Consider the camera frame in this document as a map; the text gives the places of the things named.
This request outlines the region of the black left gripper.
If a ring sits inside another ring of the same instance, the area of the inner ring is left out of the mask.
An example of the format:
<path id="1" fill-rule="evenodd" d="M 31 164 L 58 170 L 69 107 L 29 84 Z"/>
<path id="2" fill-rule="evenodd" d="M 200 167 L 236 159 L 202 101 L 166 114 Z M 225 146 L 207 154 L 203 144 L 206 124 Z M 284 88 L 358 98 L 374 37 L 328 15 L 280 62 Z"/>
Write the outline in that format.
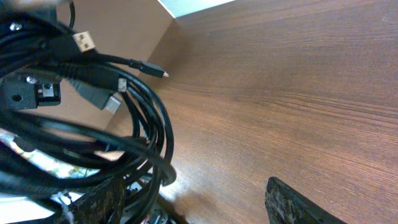
<path id="1" fill-rule="evenodd" d="M 57 22 L 56 9 L 46 9 L 32 12 L 34 16 L 50 22 Z M 12 53 L 21 46 L 13 47 L 6 41 L 6 34 L 17 34 L 17 28 L 28 29 L 27 22 L 9 22 L 9 25 L 1 25 L 1 44 L 10 47 Z M 37 109 L 38 106 L 57 106 L 61 103 L 60 82 L 62 78 L 52 72 L 33 68 L 22 68 L 16 72 L 1 78 L 1 106 L 10 110 Z"/>

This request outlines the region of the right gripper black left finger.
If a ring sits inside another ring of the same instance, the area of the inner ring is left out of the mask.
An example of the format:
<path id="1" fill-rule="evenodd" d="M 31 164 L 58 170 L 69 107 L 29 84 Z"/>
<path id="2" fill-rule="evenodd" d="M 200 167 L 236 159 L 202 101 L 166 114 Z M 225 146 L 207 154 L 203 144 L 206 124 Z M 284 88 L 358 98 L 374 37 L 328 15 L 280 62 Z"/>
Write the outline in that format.
<path id="1" fill-rule="evenodd" d="M 119 224 L 126 200 L 126 186 L 122 177 L 105 180 L 67 207 L 59 223 Z"/>

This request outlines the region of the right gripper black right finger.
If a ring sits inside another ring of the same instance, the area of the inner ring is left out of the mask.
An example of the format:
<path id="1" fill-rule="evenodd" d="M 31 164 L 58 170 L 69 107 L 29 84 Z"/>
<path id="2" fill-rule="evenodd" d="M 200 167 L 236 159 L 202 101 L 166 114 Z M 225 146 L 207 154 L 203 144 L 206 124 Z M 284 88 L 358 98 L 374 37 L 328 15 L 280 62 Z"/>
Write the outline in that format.
<path id="1" fill-rule="evenodd" d="M 346 224 L 277 177 L 267 181 L 265 206 L 270 224 Z"/>

